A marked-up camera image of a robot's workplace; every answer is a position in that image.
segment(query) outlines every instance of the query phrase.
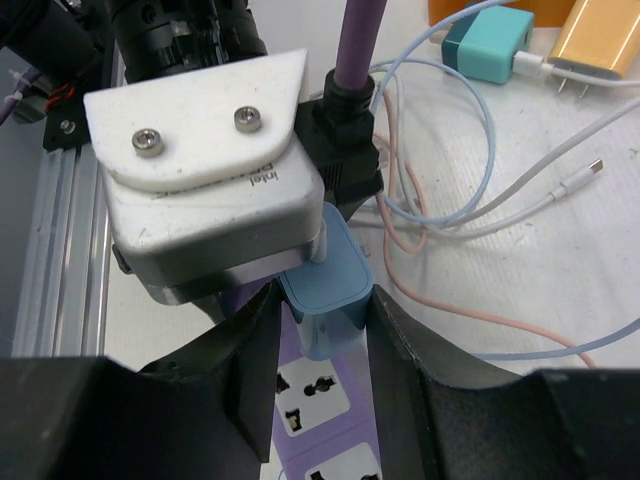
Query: bolt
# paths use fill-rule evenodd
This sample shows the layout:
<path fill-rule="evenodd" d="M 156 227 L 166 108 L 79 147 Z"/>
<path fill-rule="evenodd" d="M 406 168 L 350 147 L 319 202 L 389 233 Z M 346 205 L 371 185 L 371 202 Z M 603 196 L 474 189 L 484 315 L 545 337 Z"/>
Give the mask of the bolt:
<path fill-rule="evenodd" d="M 253 133 L 260 130 L 262 120 L 260 111 L 255 107 L 240 107 L 233 116 L 236 130 L 242 133 Z"/>
<path fill-rule="evenodd" d="M 164 150 L 164 143 L 160 133 L 151 128 L 143 128 L 133 134 L 131 143 L 136 153 L 144 158 L 160 155 Z"/>
<path fill-rule="evenodd" d="M 70 122 L 69 120 L 60 122 L 60 130 L 62 130 L 65 135 L 71 135 L 75 129 L 76 124 L 74 122 Z"/>

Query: power outlet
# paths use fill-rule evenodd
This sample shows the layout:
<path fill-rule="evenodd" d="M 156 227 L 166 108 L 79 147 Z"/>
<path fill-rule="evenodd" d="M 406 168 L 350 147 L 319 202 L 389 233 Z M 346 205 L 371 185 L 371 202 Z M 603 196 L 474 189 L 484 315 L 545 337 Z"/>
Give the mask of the power outlet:
<path fill-rule="evenodd" d="M 297 437 L 346 413 L 351 404 L 330 360 L 299 358 L 278 369 L 276 407 L 287 434 Z"/>
<path fill-rule="evenodd" d="M 310 468 L 305 480 L 382 480 L 378 460 L 368 443 L 361 443 Z"/>

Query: orange object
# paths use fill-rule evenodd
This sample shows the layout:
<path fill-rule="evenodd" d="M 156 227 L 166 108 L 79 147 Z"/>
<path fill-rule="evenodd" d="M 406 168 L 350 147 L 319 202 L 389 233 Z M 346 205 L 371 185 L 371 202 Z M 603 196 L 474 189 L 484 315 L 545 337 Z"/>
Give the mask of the orange object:
<path fill-rule="evenodd" d="M 433 25 L 471 3 L 469 0 L 427 0 L 429 24 Z M 536 27 L 561 27 L 573 8 L 575 0 L 518 0 L 505 5 L 533 12 Z"/>

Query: teal charger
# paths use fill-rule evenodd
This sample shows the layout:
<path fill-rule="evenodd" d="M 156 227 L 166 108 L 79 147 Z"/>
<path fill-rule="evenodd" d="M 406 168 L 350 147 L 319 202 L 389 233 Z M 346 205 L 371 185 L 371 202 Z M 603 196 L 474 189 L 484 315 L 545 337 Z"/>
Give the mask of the teal charger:
<path fill-rule="evenodd" d="M 302 352 L 316 361 L 358 345 L 373 290 L 373 273 L 338 209 L 325 203 L 322 216 L 326 259 L 308 261 L 279 276 Z"/>
<path fill-rule="evenodd" d="M 442 42 L 442 62 L 467 78 L 504 84 L 513 57 L 531 40 L 531 12 L 496 6 L 453 24 Z"/>

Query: black connector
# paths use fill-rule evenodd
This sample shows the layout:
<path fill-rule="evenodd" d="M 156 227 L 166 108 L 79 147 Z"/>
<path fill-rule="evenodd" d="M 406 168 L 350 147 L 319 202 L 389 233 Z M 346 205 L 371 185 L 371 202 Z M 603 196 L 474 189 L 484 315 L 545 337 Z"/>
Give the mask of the black connector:
<path fill-rule="evenodd" d="M 345 90 L 332 70 L 323 98 L 300 104 L 296 115 L 296 134 L 324 181 L 325 200 L 346 219 L 384 187 L 369 111 L 374 89 L 369 77 L 363 88 Z"/>

